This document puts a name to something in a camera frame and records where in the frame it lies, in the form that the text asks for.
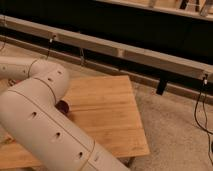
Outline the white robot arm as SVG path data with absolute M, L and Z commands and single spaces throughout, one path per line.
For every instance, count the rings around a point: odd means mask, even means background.
M 0 94 L 0 124 L 50 171 L 130 171 L 56 109 L 69 88 L 62 65 L 0 56 L 0 77 L 18 81 Z

